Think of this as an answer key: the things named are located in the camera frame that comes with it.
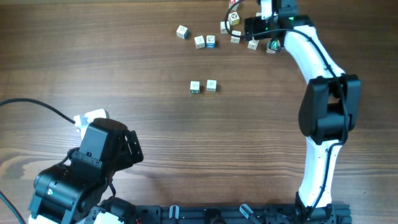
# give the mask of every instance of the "wood grain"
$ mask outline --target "wood grain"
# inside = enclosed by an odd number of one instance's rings
[[[351,205],[354,223],[396,223],[398,3],[298,3],[336,63],[363,81],[333,199]],[[104,108],[136,130],[145,160],[114,183],[137,205],[291,203],[305,162],[297,122],[305,82],[288,53],[219,35],[227,5],[0,6],[0,99],[35,98],[70,117]],[[248,1],[238,12],[258,10]],[[176,37],[179,25],[188,40]],[[218,47],[196,50],[198,35],[216,35]],[[189,93],[190,81],[207,79],[218,81],[216,93]],[[23,216],[35,176],[79,144],[75,128],[45,108],[0,108],[0,189]],[[15,222],[0,203],[0,223]]]

